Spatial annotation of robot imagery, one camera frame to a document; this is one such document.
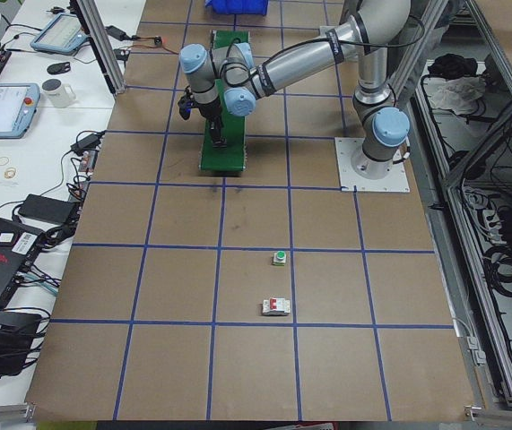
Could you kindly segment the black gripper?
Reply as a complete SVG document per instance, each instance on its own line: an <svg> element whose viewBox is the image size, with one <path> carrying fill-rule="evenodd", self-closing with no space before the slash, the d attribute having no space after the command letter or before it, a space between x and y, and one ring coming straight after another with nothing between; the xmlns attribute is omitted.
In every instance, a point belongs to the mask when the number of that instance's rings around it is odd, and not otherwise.
<svg viewBox="0 0 512 430"><path fill-rule="evenodd" d="M221 120L222 107L219 100L209 103L197 103L200 114L208 121L208 131L214 148L225 148L227 141L222 134L223 123Z"/></svg>

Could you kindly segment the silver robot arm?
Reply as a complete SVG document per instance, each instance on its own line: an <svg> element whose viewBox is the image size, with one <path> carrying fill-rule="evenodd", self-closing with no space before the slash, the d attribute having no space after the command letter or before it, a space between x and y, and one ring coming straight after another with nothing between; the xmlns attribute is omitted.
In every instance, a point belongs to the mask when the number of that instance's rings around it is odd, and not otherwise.
<svg viewBox="0 0 512 430"><path fill-rule="evenodd" d="M231 33L209 47L189 44L178 60L187 86L178 109L183 119L198 110L205 121L199 168L236 173L246 166L245 118L258 100L293 83L358 57L357 95L362 103L384 102L386 51L410 17L408 1L360 1L341 24L313 39L286 47L255 64L250 44Z"/></svg>

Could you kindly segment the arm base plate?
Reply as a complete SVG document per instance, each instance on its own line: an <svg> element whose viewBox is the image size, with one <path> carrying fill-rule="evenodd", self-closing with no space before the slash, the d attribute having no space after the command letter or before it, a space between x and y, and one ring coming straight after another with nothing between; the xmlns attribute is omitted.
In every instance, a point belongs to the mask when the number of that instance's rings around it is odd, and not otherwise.
<svg viewBox="0 0 512 430"><path fill-rule="evenodd" d="M397 150L388 161L374 161L363 152L363 138L335 137L335 155L342 192L401 193L410 192L404 163Z"/></svg>

